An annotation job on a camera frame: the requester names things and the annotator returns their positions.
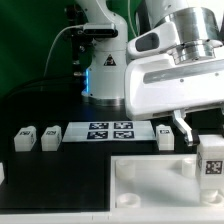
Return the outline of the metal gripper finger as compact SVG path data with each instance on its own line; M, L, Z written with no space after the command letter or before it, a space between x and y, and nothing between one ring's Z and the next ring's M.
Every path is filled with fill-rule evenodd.
M184 135L184 140L189 147L200 144L198 132L193 130L185 121L186 113L184 110L174 110L172 120L180 132Z

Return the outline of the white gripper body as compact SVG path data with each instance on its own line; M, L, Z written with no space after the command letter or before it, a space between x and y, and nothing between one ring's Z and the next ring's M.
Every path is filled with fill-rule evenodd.
M176 65L168 54L132 61L125 72L125 108L131 120L170 116L224 104L224 49L215 57Z

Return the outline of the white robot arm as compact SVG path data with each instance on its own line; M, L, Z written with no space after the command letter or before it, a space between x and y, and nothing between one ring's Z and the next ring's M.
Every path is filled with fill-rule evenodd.
M142 0L139 34L106 0L76 0L94 38L84 98L98 105L124 104L127 117L170 116L188 145L199 137L185 122L190 112L224 112L224 0Z

